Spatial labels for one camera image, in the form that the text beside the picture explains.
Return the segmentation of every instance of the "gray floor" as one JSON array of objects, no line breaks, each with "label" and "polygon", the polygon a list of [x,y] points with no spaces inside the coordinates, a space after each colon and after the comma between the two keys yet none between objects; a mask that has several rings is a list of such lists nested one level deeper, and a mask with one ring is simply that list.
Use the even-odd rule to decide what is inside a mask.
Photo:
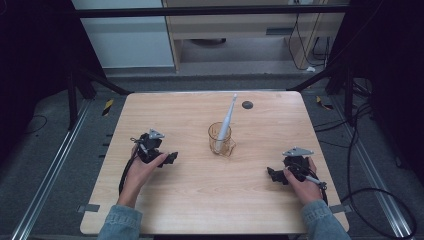
[{"label": "gray floor", "polygon": [[[291,61],[282,38],[271,39],[227,39],[225,44],[212,41],[186,41],[178,73],[166,71],[146,72],[143,78],[137,76],[111,76],[115,84],[136,92],[149,91],[209,91],[209,90],[284,90],[296,86],[313,76],[313,72],[298,70]],[[305,105],[314,125],[340,120],[337,109],[327,110],[316,102],[316,96],[326,99],[323,88],[326,81],[320,81],[302,92]],[[80,239],[79,230],[82,214],[77,212],[80,205],[88,203],[103,156],[107,151],[110,134],[113,134],[125,96],[95,84],[97,96],[93,101],[79,96],[79,106],[88,104],[88,112],[81,131],[75,139],[65,162],[55,179],[43,208],[34,223],[31,238],[34,239]],[[343,95],[329,98],[334,106],[342,101]],[[108,116],[101,116],[108,99],[114,104]],[[355,104],[365,100],[355,97]],[[28,126],[28,133],[22,138],[11,155],[14,164],[2,169],[0,185],[0,238],[9,239],[22,219],[38,186],[48,171],[56,152],[67,134],[68,112],[67,93],[60,92],[42,100],[36,115]],[[414,213],[418,222],[416,239],[424,239],[424,215],[421,203],[424,201],[423,186],[412,171],[396,167],[395,155],[387,144],[372,115],[361,117],[358,126],[360,141],[368,158],[375,165],[387,189],[400,197]],[[349,128],[338,127],[331,131],[317,133],[321,148],[339,196],[347,192],[347,146],[350,143]],[[361,149],[354,149],[350,163],[352,189],[373,186],[373,176],[367,173],[367,165],[359,155]],[[382,200],[375,193],[355,197],[355,203],[365,219],[379,229],[393,235],[392,225],[386,212],[380,207]],[[387,239],[372,229],[356,215],[347,214],[352,239]]]}]

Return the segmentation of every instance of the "toothbrush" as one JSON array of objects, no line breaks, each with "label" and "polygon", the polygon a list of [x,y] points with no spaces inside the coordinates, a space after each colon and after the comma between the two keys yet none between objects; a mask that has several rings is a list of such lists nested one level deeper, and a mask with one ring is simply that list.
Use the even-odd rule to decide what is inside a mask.
[{"label": "toothbrush", "polygon": [[225,116],[224,121],[222,122],[221,130],[219,131],[218,139],[215,145],[216,152],[221,151],[221,143],[225,138],[228,127],[230,126],[231,115],[233,113],[234,103],[236,102],[236,99],[237,99],[237,93],[234,94],[233,101],[231,102],[230,108],[228,109],[228,113]]}]

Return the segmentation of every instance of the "aluminum rail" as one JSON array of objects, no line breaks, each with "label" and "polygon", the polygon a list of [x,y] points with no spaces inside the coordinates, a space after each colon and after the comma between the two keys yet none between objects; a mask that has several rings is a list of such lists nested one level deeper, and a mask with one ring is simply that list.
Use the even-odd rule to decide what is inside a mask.
[{"label": "aluminum rail", "polygon": [[[335,108],[337,109],[340,117],[344,119],[342,107],[343,104],[341,103],[341,100],[336,97],[331,97],[331,99],[335,103]],[[349,126],[349,124],[345,123],[344,126],[349,136],[353,137],[353,129]],[[358,142],[354,145],[354,150],[371,186],[385,191],[389,191],[382,177],[374,166],[373,161],[368,155],[361,139],[358,139]],[[376,196],[395,235],[397,237],[406,237],[410,235],[412,231],[409,228],[409,225],[405,220],[405,217],[403,216],[396,201],[392,197],[382,193],[376,193]]]},{"label": "aluminum rail", "polygon": [[31,204],[29,205],[25,215],[22,217],[18,226],[15,228],[12,238],[15,239],[27,239],[32,227],[35,224],[35,221],[38,218],[38,215],[41,212],[41,209],[44,206],[44,203],[49,196],[49,193],[54,185],[54,182],[59,175],[60,169],[62,168],[63,163],[65,162],[69,151],[71,150],[72,144],[74,143],[80,129],[82,123],[85,120],[85,117],[88,112],[88,108],[90,106],[90,100],[84,100],[79,112],[79,120],[76,122],[75,127],[68,131],[65,136],[65,139],[62,142],[58,152],[56,153],[53,162],[50,165],[49,170],[47,171],[43,182],[37,190],[34,198],[32,199]]}]

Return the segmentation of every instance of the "metal bracket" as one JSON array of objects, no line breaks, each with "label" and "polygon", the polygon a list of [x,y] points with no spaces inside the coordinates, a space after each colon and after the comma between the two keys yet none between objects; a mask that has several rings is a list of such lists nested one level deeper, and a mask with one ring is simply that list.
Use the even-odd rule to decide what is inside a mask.
[{"label": "metal bracket", "polygon": [[85,213],[85,212],[98,212],[100,209],[100,205],[96,204],[87,204],[87,205],[80,205],[77,207],[77,212],[79,213]]},{"label": "metal bracket", "polygon": [[153,128],[150,128],[149,131],[149,139],[159,139],[159,138],[164,138],[165,135],[163,135],[162,133],[154,130]]},{"label": "metal bracket", "polygon": [[345,213],[349,213],[349,212],[353,212],[353,209],[350,205],[334,205],[334,206],[330,206],[330,211],[334,214],[334,213],[339,213],[339,212],[345,212]]},{"label": "metal bracket", "polygon": [[287,152],[283,152],[283,155],[288,157],[311,155],[311,154],[314,154],[314,152],[311,150],[306,150],[306,149],[298,148],[298,147],[294,147],[288,150]]}]

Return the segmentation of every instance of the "human hand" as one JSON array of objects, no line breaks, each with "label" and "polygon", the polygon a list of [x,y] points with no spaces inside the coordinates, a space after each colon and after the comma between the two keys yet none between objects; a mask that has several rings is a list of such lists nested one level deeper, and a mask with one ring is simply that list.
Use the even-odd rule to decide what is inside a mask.
[{"label": "human hand", "polygon": [[[316,173],[317,167],[315,166],[314,161],[311,157],[307,158],[309,161],[309,168]],[[284,169],[283,172],[303,205],[322,199],[321,190],[316,183],[308,180],[300,182],[288,169]]]},{"label": "human hand", "polygon": [[163,153],[149,163],[144,163],[141,158],[136,154],[137,145],[132,149],[131,156],[135,155],[135,159],[128,170],[127,177],[125,179],[124,187],[117,204],[128,206],[131,208],[135,207],[137,196],[140,193],[141,187],[147,182],[152,172],[168,157],[168,154]]}]

